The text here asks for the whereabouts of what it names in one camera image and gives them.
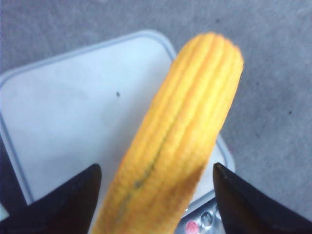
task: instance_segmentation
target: yellow ridged object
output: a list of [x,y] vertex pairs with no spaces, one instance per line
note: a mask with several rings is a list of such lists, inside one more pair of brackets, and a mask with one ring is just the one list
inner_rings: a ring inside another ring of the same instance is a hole
[[92,234],[172,234],[232,104],[240,50],[214,33],[182,48],[111,183]]

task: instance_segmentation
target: white plastic tray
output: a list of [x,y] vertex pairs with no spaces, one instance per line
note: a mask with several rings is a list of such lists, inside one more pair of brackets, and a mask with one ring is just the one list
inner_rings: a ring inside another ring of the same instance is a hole
[[[98,163],[100,204],[175,56],[141,31],[3,74],[1,136],[27,203]],[[213,197],[217,161],[234,170],[220,136],[187,212]]]

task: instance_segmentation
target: gray surface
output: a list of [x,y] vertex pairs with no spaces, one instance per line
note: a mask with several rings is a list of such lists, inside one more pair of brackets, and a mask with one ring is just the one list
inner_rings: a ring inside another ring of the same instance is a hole
[[222,134],[238,175],[312,220],[312,1],[2,0],[1,72],[140,29],[216,31],[245,70]]

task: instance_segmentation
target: yellow toy corn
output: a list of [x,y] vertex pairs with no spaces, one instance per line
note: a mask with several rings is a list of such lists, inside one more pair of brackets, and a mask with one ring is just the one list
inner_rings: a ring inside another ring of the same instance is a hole
[[214,33],[173,62],[110,185],[93,234],[171,234],[232,104],[243,58]]

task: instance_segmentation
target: red button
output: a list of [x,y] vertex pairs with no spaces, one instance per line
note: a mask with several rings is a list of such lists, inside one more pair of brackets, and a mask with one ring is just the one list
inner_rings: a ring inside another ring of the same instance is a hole
[[186,223],[185,225],[186,234],[198,234],[198,232],[199,232],[199,226],[195,221],[190,220]]

